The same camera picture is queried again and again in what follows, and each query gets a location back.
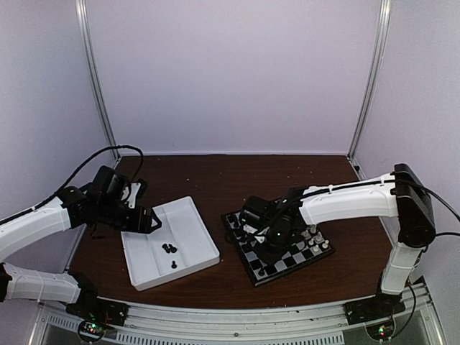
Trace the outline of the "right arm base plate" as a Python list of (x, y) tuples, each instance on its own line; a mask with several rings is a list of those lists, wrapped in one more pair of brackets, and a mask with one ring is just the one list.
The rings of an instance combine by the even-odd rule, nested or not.
[(344, 312), (349, 325), (388, 318), (405, 310), (405, 304), (400, 300), (395, 302), (377, 297), (355, 300), (344, 304)]

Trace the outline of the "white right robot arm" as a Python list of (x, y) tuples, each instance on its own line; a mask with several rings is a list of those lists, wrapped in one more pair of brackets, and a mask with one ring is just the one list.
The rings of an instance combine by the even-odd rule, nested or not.
[(421, 252), (435, 239), (431, 197), (406, 164), (377, 178), (340, 185), (291, 188), (274, 201), (250, 196), (240, 211), (242, 231), (255, 239), (271, 265), (296, 240), (315, 252), (329, 249), (318, 225), (342, 219), (396, 218), (400, 232), (380, 276), (369, 312), (385, 316), (401, 299)]

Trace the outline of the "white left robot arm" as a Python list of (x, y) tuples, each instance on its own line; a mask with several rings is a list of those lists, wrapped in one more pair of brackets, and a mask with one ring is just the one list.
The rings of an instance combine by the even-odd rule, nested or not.
[(53, 300), (75, 305), (88, 319), (98, 318), (104, 305), (84, 275), (25, 269), (7, 260), (37, 242), (82, 226), (151, 234), (162, 222), (152, 208), (137, 203), (146, 189), (144, 180), (132, 182), (103, 166), (83, 187), (63, 186), (41, 204), (1, 220), (1, 300)]

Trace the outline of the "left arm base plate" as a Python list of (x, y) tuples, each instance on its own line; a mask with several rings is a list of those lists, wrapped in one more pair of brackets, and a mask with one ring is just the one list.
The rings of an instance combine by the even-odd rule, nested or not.
[(65, 311), (98, 325), (123, 326), (129, 306), (126, 303), (97, 298), (93, 302), (67, 303)]

